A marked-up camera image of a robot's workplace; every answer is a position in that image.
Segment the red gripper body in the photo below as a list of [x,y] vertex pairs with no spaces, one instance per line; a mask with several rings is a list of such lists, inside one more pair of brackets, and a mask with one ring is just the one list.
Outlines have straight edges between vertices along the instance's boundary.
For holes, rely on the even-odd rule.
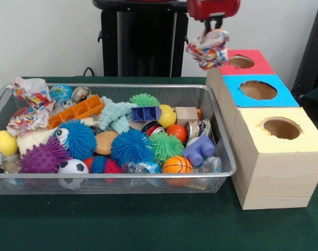
[[187,0],[186,4],[189,15],[198,21],[216,16],[232,17],[240,8],[240,0]]

